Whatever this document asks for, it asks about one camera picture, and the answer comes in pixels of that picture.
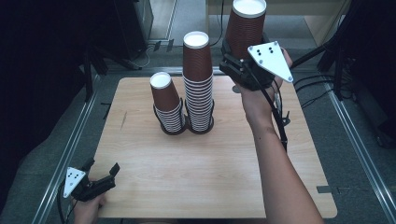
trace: hand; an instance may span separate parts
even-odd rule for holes
[[[87,202],[77,202],[74,208],[75,224],[92,224],[96,223],[98,219],[99,206],[106,203],[105,194],[101,194],[96,198]]]
[[[283,55],[285,57],[286,63],[288,64],[289,67],[291,67],[292,60],[285,49],[283,49]],[[268,95],[271,97],[273,101],[274,101],[275,91],[277,91],[277,86],[275,82],[277,86],[280,88],[280,86],[282,85],[282,79],[280,77],[275,77],[272,87],[266,89]],[[238,83],[235,83],[235,85],[241,91],[242,104],[244,106],[247,115],[247,121],[250,124],[250,126],[261,122],[273,126],[272,107],[268,104],[267,100],[262,95],[262,92],[247,90],[242,86],[240,86]]]

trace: stack of paper cups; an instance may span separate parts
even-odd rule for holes
[[[207,133],[213,127],[213,67],[206,33],[194,31],[184,36],[183,80],[191,131]]]
[[[154,99],[154,112],[161,123],[163,131],[168,134],[179,134],[185,130],[186,120],[183,114],[183,103],[169,74],[159,72],[150,79]]]

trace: wooden board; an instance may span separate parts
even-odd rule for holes
[[[184,99],[182,77],[173,77]],[[213,130],[167,135],[152,110],[149,77],[120,81],[90,176],[101,178],[118,162],[117,186],[107,192],[100,217],[265,217],[251,130],[229,77],[214,77]],[[323,217],[337,209],[292,85],[281,88],[289,156]]]

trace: gray floor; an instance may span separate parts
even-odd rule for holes
[[[201,10],[194,10],[199,15],[188,16],[186,14],[186,12],[191,13],[188,10],[191,5],[187,2],[180,0],[177,3],[174,25],[170,32],[170,39],[175,39],[175,46],[171,51],[168,52],[166,46],[160,47],[157,51],[149,49],[147,55],[143,54],[134,61],[136,64],[148,63],[140,72],[126,71],[115,63],[108,64],[110,71],[107,76],[99,77],[100,81],[96,82],[95,101],[92,102],[91,113],[87,117],[81,137],[76,144],[70,166],[79,167],[87,158],[94,155],[101,130],[106,122],[107,104],[112,102],[121,78],[150,76],[154,71],[158,71],[159,67],[162,70],[172,71],[174,67],[182,65],[182,37],[189,31],[205,29],[205,24],[202,24],[204,20],[202,15],[196,12]],[[194,25],[187,25],[186,18],[191,19],[191,24]],[[209,19],[208,33],[213,43],[219,37],[218,17],[211,16]],[[283,47],[288,49],[293,60],[316,47],[303,17],[268,16],[265,24],[265,32],[270,39],[278,40]],[[303,77],[318,75],[315,65],[319,56],[294,69],[292,71],[294,79],[297,81]],[[215,66],[219,64],[221,55],[217,46],[212,48],[212,58]],[[301,90],[298,92],[300,103],[303,104],[325,91],[322,85]],[[68,146],[69,136],[84,107],[84,97],[84,90],[81,90],[65,111],[51,136],[35,148],[21,164],[8,194],[7,205],[0,216],[0,223],[30,223],[34,220],[58,161]],[[345,100],[345,104],[380,174],[384,176],[389,188],[394,190],[396,150],[379,147],[376,144],[374,132],[359,106],[351,100]],[[327,219],[326,223],[389,223],[330,97],[325,95],[316,100],[304,109],[304,115],[338,208],[337,217]],[[59,223],[59,220],[56,208],[52,206],[48,217],[43,222]],[[102,219],[100,223],[120,223],[120,220]]]
[[[149,40],[167,40],[171,32],[177,0],[150,0],[154,20]]]

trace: brown paper cup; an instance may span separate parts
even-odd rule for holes
[[[168,112],[178,107],[180,99],[169,74],[165,72],[156,73],[149,82],[154,105],[157,109]]]
[[[248,59],[248,47],[262,42],[266,2],[264,0],[234,0],[225,34],[232,54]]]
[[[209,36],[193,31],[183,41],[183,76],[196,82],[207,80],[213,72]]]

